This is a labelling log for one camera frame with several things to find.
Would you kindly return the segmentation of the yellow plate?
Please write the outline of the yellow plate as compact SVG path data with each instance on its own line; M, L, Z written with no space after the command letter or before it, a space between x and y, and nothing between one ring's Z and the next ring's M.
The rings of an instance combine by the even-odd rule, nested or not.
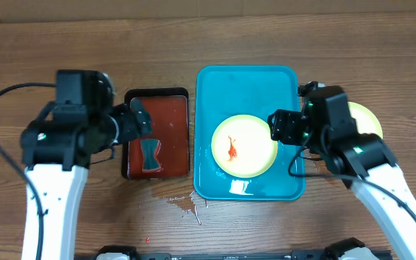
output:
M349 102L348 107L360 134L377 134L380 138L383 138L381 124L368 108L354 102Z
M214 161L226 173L252 178L274 163L278 144L270 137L268 124L255 116L236 115L225 119L212 135Z

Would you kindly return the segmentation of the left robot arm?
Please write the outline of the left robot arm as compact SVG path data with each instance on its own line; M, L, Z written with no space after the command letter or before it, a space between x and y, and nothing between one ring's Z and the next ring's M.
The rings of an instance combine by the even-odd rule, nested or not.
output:
M82 193L93 154L148 135L140 101L114 105L107 74L59 70L56 99L22 132L27 186L23 259L73 259Z

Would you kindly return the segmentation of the green and pink sponge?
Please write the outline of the green and pink sponge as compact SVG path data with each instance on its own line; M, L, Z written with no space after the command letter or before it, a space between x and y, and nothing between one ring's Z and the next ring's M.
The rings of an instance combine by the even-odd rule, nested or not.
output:
M142 171L144 173L158 172L162 169L157 158L161 143L158 139L142 139L141 151L143 157Z

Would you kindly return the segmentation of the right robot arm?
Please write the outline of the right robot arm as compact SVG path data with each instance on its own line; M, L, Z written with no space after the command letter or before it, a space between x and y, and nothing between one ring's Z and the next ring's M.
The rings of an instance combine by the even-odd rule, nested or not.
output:
M310 150L325 162L325 179L339 179L368 209L399 258L416 259L416 199L397 158L377 134L361 134L340 86L301 85L300 111L276 110L271 138Z

